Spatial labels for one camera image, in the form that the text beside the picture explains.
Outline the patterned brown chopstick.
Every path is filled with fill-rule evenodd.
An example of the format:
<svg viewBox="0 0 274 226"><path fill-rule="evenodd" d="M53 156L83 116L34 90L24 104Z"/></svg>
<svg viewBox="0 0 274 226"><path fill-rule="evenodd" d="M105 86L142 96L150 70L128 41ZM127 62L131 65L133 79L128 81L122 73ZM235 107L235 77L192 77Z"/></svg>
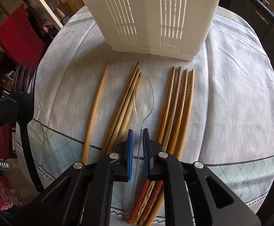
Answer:
<svg viewBox="0 0 274 226"><path fill-rule="evenodd" d="M164 131L163 140L160 143L164 152L167 149L168 142L169 142L169 139L170 139L171 130L172 130L172 125L173 125L173 122L174 122L174 117L175 117L175 112L176 112L176 107L177 107L177 101L178 101L178 95L179 95L179 89L180 89L180 84L181 84L181 71L182 71L182 68L179 67L178 72L177 73L175 72L173 89L172 89L172 96L171 96L171 103L170 103L170 109L169 109L169 113L168 113L166 128L165 128L165 131ZM155 200L158 192L155 192L154 189L159 189L161 183L163 183L163 181L155 181L153 190L151 192L151 195L149 196L147 204L146 204L144 209L142 208L142 210L143 210L142 214L140 216L138 216L138 218L139 218L139 220L137 222L138 225L142 225L141 216L145 215L145 211L151 209L151 207L148 207L148 204L150 202L153 203L153 201Z"/></svg>
<svg viewBox="0 0 274 226"><path fill-rule="evenodd" d="M177 107L176 107L176 112L175 112L175 117L174 117L174 122L172 125L172 130L171 130L171 134L170 134L170 139L168 142L168 146L165 152L173 152L173 148L171 148L172 145L175 145L178 135L179 135L179 131L176 131L176 127L179 127L181 120L182 120L182 113L183 113L183 107L184 107L184 101L185 101L185 97L186 97L186 92L187 92L187 81L188 81L188 73L186 71L186 75L185 75L185 79L184 79L184 83L183 83L183 92L182 92L182 97L178 97L178 101L177 101ZM148 207L152 207L152 203L150 202L148 204ZM146 221L147 216L149 215L149 210L145 211L145 215L141 216L141 223L144 223Z"/></svg>
<svg viewBox="0 0 274 226"><path fill-rule="evenodd" d="M175 77L175 67L173 66L168 96L167 96L167 100L166 100L166 104L165 104L165 108L164 108L164 114L163 114L163 118L161 121L161 125L159 128L159 132L158 132L157 140L156 140L158 143L162 142L163 136L164 136L164 131L166 128L166 123L167 123L167 118L168 118L168 113L169 113L170 103L171 103L174 77ZM151 195L151 192L153 190L154 184L155 184L155 182L150 182L147 179L144 181L143 186L141 188L141 192L136 200L136 203L135 203L134 208L127 220L127 223L137 224L137 222L139 220L138 216L140 216L142 214L142 212L143 212L142 208L143 209L145 208L147 201L149 199L149 196Z"/></svg>
<svg viewBox="0 0 274 226"><path fill-rule="evenodd" d="M194 80L195 80L195 70L192 69L191 72L188 73L188 81L187 81L187 96L185 97L184 107L183 107L183 119L179 125L176 127L176 131L179 131L179 139L177 139L175 145L172 145L173 152L170 152L174 157L178 160L182 157L182 152L184 149L184 144L186 142L186 136L188 133L190 117L191 117L191 109L193 102L193 93L194 93ZM163 202L164 202L164 191L163 191L163 183L161 183L159 189L154 189L155 192L158 192L155 200L152 203L152 207L149 210L149 215L146 218L146 221L143 225L152 225L155 217L159 213Z"/></svg>

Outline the black plastic fork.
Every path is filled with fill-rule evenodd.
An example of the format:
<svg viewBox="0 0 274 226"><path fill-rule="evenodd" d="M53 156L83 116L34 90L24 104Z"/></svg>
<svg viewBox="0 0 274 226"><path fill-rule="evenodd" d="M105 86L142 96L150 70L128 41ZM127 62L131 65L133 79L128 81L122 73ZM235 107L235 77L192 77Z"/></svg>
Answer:
<svg viewBox="0 0 274 226"><path fill-rule="evenodd" d="M36 80L36 71L32 73L31 70L32 66L29 66L28 70L26 70L25 65L18 65L16 67L10 97L16 101L18 106L16 122L20 129L21 144L27 169L35 189L41 193L44 187L35 168L28 136L28 123L34 116L34 90Z"/></svg>

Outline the plain bamboo chopstick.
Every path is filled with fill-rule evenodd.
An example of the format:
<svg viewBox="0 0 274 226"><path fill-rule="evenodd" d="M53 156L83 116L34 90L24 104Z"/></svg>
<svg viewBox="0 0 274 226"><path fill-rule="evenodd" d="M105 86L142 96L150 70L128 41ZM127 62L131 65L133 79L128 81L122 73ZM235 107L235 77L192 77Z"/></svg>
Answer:
<svg viewBox="0 0 274 226"><path fill-rule="evenodd" d="M102 94L102 90L103 90L103 87L104 87L104 84L105 84L105 80L106 80L106 77L108 75L109 67L110 67L110 62L108 61L107 64L106 64L103 76L101 78L101 82L99 84L98 90L96 92L96 97L95 97L95 100L94 100L93 107L92 107L91 112L90 112L90 120L88 122L87 129L86 129L85 143L84 143L83 154L82 154L82 163L84 165L88 164L88 157L89 157L90 145L91 145L91 141L92 141L92 134L93 134L93 129L94 129L95 117L96 117L96 114L97 114L97 109L98 109L99 102L100 102L100 99L101 99L101 94Z"/></svg>

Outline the clear plastic spoon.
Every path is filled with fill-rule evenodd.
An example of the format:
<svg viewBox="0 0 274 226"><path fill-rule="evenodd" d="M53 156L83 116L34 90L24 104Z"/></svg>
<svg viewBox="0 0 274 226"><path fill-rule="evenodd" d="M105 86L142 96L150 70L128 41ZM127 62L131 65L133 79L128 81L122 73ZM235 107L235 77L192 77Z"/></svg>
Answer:
<svg viewBox="0 0 274 226"><path fill-rule="evenodd" d="M139 187L143 183L141 175L143 172L143 124L151 115L153 107L154 95L151 82L146 75L141 75L133 92L133 109L129 121L129 127L133 130L133 159L131 180L128 183L128 217L131 216L135 201L138 198Z"/></svg>

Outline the red chair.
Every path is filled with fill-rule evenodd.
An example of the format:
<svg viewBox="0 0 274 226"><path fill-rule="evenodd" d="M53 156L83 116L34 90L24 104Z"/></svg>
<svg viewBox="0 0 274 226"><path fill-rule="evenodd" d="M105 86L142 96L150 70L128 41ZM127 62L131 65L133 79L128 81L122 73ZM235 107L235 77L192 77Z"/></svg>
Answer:
<svg viewBox="0 0 274 226"><path fill-rule="evenodd" d="M37 69L46 45L31 26L23 4L0 25L0 47L15 64L26 63L32 72Z"/></svg>

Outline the patterned grey tablecloth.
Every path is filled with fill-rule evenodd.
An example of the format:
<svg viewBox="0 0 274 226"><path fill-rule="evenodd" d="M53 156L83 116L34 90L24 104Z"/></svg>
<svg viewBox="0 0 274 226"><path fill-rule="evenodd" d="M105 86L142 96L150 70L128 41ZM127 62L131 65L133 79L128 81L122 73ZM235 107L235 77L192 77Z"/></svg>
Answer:
<svg viewBox="0 0 274 226"><path fill-rule="evenodd" d="M136 66L154 90L153 111L144 122L151 139L157 137L163 118L172 67L195 71L181 160L203 162L258 211L274 179L274 71L253 29L222 8L192 62L115 52L89 12L73 15L37 70L28 133L42 184L50 185L81 159L90 112L107 70L90 144L89 161L98 160Z"/></svg>

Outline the checked apron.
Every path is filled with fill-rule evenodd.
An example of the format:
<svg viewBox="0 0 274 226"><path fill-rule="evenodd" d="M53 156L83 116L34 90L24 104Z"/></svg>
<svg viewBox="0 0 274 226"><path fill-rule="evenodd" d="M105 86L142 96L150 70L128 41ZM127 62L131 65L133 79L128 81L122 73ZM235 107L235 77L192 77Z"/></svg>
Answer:
<svg viewBox="0 0 274 226"><path fill-rule="evenodd" d="M60 5L59 0L44 0L50 9L54 12L57 16L59 21L63 21L65 18L65 14L58 8ZM52 22L50 21L49 17L46 13L42 10L40 5L37 3L36 0L23 0L23 2L27 5L33 16L35 17L38 25L41 28L41 31L44 33L49 33L53 31L55 28Z"/></svg>

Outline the white plastic utensil holder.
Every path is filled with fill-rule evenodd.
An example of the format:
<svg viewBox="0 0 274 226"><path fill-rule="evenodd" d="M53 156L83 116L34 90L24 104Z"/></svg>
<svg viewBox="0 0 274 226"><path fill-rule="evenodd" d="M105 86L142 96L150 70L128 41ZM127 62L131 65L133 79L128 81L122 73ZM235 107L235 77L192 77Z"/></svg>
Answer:
<svg viewBox="0 0 274 226"><path fill-rule="evenodd" d="M83 0L116 52L192 61L208 35L219 0Z"/></svg>

